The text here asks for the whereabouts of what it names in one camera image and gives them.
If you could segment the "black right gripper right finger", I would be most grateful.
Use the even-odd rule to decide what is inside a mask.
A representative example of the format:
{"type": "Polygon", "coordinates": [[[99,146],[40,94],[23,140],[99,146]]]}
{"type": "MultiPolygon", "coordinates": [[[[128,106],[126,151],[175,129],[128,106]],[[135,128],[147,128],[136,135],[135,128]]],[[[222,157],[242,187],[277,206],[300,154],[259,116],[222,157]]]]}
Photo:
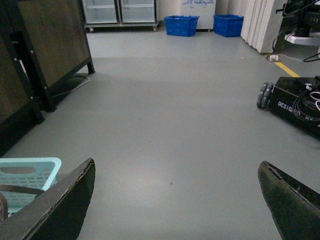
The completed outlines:
{"type": "Polygon", "coordinates": [[[283,240],[320,238],[320,194],[267,161],[258,172],[263,198],[283,240]]]}

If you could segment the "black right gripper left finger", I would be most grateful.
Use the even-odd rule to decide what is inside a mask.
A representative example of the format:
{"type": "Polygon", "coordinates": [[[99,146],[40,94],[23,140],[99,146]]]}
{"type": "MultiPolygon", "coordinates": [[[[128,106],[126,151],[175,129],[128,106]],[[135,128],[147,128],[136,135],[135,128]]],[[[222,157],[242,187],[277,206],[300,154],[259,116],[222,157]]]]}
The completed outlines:
{"type": "Polygon", "coordinates": [[[0,224],[2,240],[76,240],[94,191],[95,162],[87,159],[0,224]]]}

